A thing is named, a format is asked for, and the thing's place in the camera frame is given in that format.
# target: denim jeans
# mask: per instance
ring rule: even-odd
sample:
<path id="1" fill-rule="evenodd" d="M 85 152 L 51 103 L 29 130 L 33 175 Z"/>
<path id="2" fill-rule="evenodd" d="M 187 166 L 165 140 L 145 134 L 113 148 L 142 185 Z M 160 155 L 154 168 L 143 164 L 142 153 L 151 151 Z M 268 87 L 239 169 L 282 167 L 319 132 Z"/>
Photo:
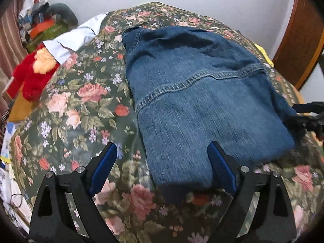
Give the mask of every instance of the denim jeans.
<path id="1" fill-rule="evenodd" d="M 245 48 L 191 27 L 134 27 L 122 38 L 148 166 L 169 201 L 218 185 L 212 141 L 249 167 L 295 147 L 282 120 L 296 112 Z"/>

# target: clutter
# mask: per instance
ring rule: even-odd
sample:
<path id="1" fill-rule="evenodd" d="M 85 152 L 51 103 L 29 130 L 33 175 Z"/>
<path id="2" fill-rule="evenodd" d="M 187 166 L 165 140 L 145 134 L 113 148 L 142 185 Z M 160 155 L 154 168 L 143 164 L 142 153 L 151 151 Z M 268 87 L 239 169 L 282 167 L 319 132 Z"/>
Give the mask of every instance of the clutter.
<path id="1" fill-rule="evenodd" d="M 1 156 L 0 159 L 4 161 L 5 163 L 11 163 L 10 162 L 10 156 L 9 156 L 9 143 L 11 140 L 11 137 L 19 127 L 20 123 L 12 123 L 8 122 L 6 125 L 6 130 L 4 133 L 2 148 L 1 148 Z"/>
<path id="2" fill-rule="evenodd" d="M 47 0 L 34 0 L 31 8 L 20 12 L 17 23 L 22 44 L 33 52 L 43 40 L 55 37 L 78 26 L 78 19 L 63 3 L 50 5 Z"/>
<path id="3" fill-rule="evenodd" d="M 51 17 L 56 15 L 56 20 L 58 20 L 58 16 L 65 22 L 69 30 L 77 28 L 79 26 L 79 21 L 76 15 L 72 12 L 72 10 L 64 3 L 55 3 L 51 5 L 45 12 L 45 17 Z"/>

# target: floral bedspread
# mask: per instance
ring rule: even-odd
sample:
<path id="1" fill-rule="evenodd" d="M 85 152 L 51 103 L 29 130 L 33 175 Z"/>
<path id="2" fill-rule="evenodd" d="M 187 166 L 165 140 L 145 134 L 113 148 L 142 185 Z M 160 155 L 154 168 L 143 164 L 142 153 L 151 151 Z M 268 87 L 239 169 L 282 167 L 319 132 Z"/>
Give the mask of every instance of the floral bedspread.
<path id="1" fill-rule="evenodd" d="M 239 32 L 210 17 L 158 2 L 109 13 L 99 35 L 74 53 L 50 80 L 39 107 L 22 123 L 13 138 L 11 156 L 15 177 L 32 207 L 44 174 L 70 173 L 87 165 L 108 142 L 118 148 L 118 159 L 95 204 L 120 242 L 203 243 L 231 202 L 223 190 L 192 192 L 181 206 L 166 204 L 149 175 L 138 130 L 133 99 L 125 79 L 126 27 L 156 29 L 168 25 L 197 27 L 221 34 L 255 54 L 267 67 L 277 92 L 289 104 L 298 103 L 295 89 L 271 68 L 254 44 Z M 315 215 L 324 198 L 323 154 L 307 134 L 301 147 L 256 171 L 277 170 L 283 176 L 299 233 Z M 86 234 L 68 197 L 75 226 Z M 253 198 L 240 234 L 245 234 L 257 205 Z"/>

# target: wooden furniture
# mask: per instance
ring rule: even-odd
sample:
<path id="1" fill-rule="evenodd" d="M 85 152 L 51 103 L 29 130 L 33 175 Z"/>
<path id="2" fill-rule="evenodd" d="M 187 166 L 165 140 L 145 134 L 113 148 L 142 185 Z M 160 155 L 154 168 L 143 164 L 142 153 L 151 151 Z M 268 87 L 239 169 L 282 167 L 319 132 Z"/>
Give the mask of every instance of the wooden furniture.
<path id="1" fill-rule="evenodd" d="M 324 45 L 323 19 L 310 0 L 294 0 L 286 33 L 273 58 L 278 72 L 298 90 L 314 69 Z"/>

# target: pink rose print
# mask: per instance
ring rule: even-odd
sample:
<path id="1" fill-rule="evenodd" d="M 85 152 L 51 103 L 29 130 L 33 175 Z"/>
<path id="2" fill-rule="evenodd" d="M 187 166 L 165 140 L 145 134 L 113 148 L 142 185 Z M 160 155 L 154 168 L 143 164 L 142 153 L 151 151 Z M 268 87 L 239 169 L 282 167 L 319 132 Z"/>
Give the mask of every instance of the pink rose print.
<path id="1" fill-rule="evenodd" d="M 109 131 L 107 131 L 107 130 L 101 130 L 100 132 L 101 132 L 103 138 L 106 138 L 107 139 L 107 138 L 110 137 L 110 132 Z"/>
<path id="2" fill-rule="evenodd" d="M 95 85 L 88 83 L 79 89 L 77 94 L 81 97 L 83 103 L 87 101 L 100 101 L 101 95 L 106 95 L 108 91 L 103 88 L 99 83 Z"/>
<path id="3" fill-rule="evenodd" d="M 125 231 L 125 224 L 119 216 L 116 216 L 114 218 L 107 218 L 105 221 L 114 235 L 119 235 L 120 233 Z"/>
<path id="4" fill-rule="evenodd" d="M 109 194 L 116 188 L 115 182 L 109 182 L 107 179 L 100 193 L 95 195 L 95 205 L 104 205 Z"/>
<path id="5" fill-rule="evenodd" d="M 69 59 L 67 61 L 64 62 L 64 64 L 62 65 L 63 67 L 65 67 L 66 69 L 70 69 L 71 67 L 73 67 L 75 64 L 78 63 L 77 58 L 79 56 L 76 53 L 73 53 Z"/>
<path id="6" fill-rule="evenodd" d="M 115 113 L 117 116 L 127 116 L 129 114 L 129 107 L 119 104 L 116 106 Z"/>
<path id="7" fill-rule="evenodd" d="M 66 124 L 72 125 L 73 129 L 75 130 L 78 127 L 78 125 L 81 123 L 80 115 L 75 109 L 68 110 L 66 114 L 68 116 L 68 119 L 66 120 Z"/>
<path id="8" fill-rule="evenodd" d="M 292 179 L 296 183 L 300 183 L 303 187 L 303 191 L 313 191 L 312 174 L 310 173 L 309 165 L 298 165 L 295 168 L 295 174 Z"/>
<path id="9" fill-rule="evenodd" d="M 151 14 L 151 12 L 145 11 L 145 12 L 138 13 L 138 16 L 142 17 L 142 16 L 147 16 L 147 15 L 150 15 L 150 14 Z"/>
<path id="10" fill-rule="evenodd" d="M 226 30 L 224 37 L 227 39 L 233 39 L 234 35 L 230 31 Z"/>
<path id="11" fill-rule="evenodd" d="M 299 224 L 302 221 L 303 216 L 304 216 L 304 210 L 302 209 L 302 207 L 300 205 L 296 205 L 296 207 L 294 209 L 294 218 L 295 218 L 296 228 L 299 227 Z"/>
<path id="12" fill-rule="evenodd" d="M 93 61 L 100 61 L 101 60 L 101 56 L 97 56 L 97 57 L 95 57 L 94 59 L 93 59 Z"/>
<path id="13" fill-rule="evenodd" d="M 181 26 L 181 27 L 190 27 L 188 22 L 178 22 L 178 25 Z"/>
<path id="14" fill-rule="evenodd" d="M 127 20 L 136 20 L 136 16 L 135 16 L 135 15 L 126 16 L 125 18 L 126 18 Z"/>
<path id="15" fill-rule="evenodd" d="M 15 139 L 14 139 L 14 144 L 15 144 L 15 148 L 17 151 L 17 155 L 16 155 L 16 159 L 17 162 L 20 164 L 21 163 L 21 159 L 22 159 L 22 143 L 21 143 L 21 138 L 19 135 L 16 135 Z"/>
<path id="16" fill-rule="evenodd" d="M 45 158 L 39 159 L 38 162 L 40 167 L 42 167 L 44 170 L 48 170 L 51 166 Z"/>
<path id="17" fill-rule="evenodd" d="M 115 38 L 114 38 L 114 41 L 121 42 L 121 41 L 122 41 L 121 36 L 122 36 L 122 35 L 116 35 Z"/>
<path id="18" fill-rule="evenodd" d="M 132 210 L 137 216 L 138 220 L 144 221 L 146 215 L 148 215 L 152 209 L 155 209 L 157 205 L 153 203 L 152 199 L 154 193 L 151 193 L 148 188 L 143 185 L 133 185 L 131 194 L 123 193 L 124 198 L 128 198 L 132 205 Z"/>
<path id="19" fill-rule="evenodd" d="M 112 26 L 105 26 L 105 30 L 108 34 L 112 33 L 115 31 L 115 29 Z"/>
<path id="20" fill-rule="evenodd" d="M 193 18 L 193 17 L 189 17 L 189 22 L 191 22 L 191 23 L 199 23 L 200 22 L 200 19 L 198 19 L 198 18 Z"/>
<path id="21" fill-rule="evenodd" d="M 63 112 L 67 107 L 67 100 L 71 95 L 70 92 L 63 92 L 62 94 L 55 94 L 47 104 L 48 112 L 59 112 L 59 117 L 63 116 Z"/>
<path id="22" fill-rule="evenodd" d="M 72 168 L 72 171 L 74 171 L 75 169 L 77 169 L 79 166 L 80 166 L 80 165 L 79 165 L 79 163 L 78 163 L 77 161 L 73 160 L 73 161 L 71 162 L 71 168 Z"/>

